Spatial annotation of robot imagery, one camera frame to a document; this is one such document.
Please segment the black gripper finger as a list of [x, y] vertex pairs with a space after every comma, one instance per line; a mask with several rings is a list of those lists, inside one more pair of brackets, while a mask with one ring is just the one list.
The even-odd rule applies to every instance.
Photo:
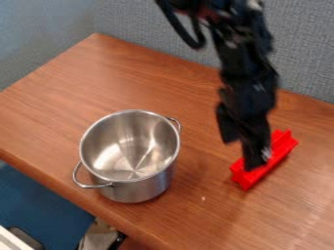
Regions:
[[216, 118], [224, 143], [237, 141], [240, 139], [238, 127], [224, 103], [220, 103], [216, 108]]
[[272, 157], [271, 126], [267, 120], [249, 120], [241, 127], [245, 170], [253, 171]]

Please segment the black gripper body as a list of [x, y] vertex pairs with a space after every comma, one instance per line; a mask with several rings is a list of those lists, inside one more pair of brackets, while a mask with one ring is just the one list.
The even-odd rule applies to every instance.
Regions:
[[267, 120], [277, 103], [279, 73], [271, 63], [250, 74], [241, 70], [221, 72], [225, 86], [218, 90], [237, 127], [249, 120]]

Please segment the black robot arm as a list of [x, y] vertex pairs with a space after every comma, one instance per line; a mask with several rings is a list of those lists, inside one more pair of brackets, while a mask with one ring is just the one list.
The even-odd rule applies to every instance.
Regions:
[[242, 143], [245, 170], [265, 165], [272, 156], [268, 114], [276, 107], [280, 75], [269, 54], [264, 0], [157, 0], [169, 22], [188, 45], [200, 49], [209, 29], [221, 61], [216, 108], [222, 141]]

